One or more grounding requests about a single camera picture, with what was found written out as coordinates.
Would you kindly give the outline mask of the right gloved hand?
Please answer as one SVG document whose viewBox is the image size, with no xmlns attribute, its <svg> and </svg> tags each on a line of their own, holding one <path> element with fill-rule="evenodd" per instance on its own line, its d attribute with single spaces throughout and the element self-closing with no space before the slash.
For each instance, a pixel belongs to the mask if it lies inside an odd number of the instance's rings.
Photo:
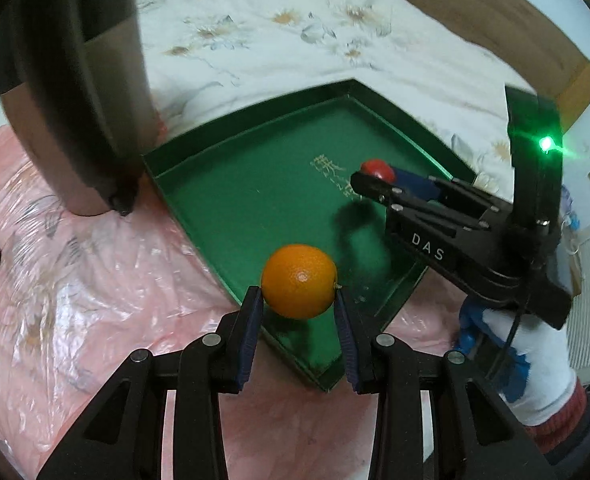
<svg viewBox="0 0 590 480">
<path fill-rule="evenodd" d="M 566 330 L 537 316 L 492 310 L 466 298 L 459 314 L 456 348 L 471 359 L 481 341 L 498 354 L 492 383 L 514 416 L 527 427 L 576 420 L 587 405 L 576 372 L 569 364 Z"/>
</svg>

